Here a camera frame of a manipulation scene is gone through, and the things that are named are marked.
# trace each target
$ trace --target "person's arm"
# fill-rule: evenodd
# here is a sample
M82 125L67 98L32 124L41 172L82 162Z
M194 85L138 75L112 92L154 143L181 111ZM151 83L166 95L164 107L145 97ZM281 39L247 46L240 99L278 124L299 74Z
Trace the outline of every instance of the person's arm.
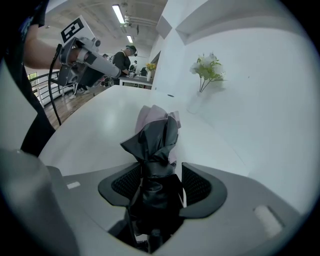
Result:
M24 43L23 63L31 69L49 69L56 54L56 48L38 39L38 29L38 24L31 25L28 29ZM73 50L70 53L70 62L75 61L78 54L78 50ZM57 58L53 69L60 68L61 64Z

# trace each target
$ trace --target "person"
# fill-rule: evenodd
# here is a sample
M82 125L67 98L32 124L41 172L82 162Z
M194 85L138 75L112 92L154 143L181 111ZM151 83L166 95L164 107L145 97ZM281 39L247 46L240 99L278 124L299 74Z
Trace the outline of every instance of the person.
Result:
M32 91L24 65L32 69L49 69L56 53L56 47L49 46L38 39L38 29L45 25L48 2L48 0L19 2L19 10L23 12L19 12L14 21L9 26L5 26L6 28L2 31L6 35L6 40L1 45L1 53L8 70L23 96L37 112L21 146L22 151L35 156L39 156L55 129ZM69 61L75 61L78 54L78 49L72 49ZM60 67L58 58L53 69L60 69Z
M126 45L125 50L118 51L113 56L113 64L116 65L121 70L121 76L126 76L129 73L130 59L129 56L134 55L137 49L134 45ZM114 85L120 84L120 79L113 79Z

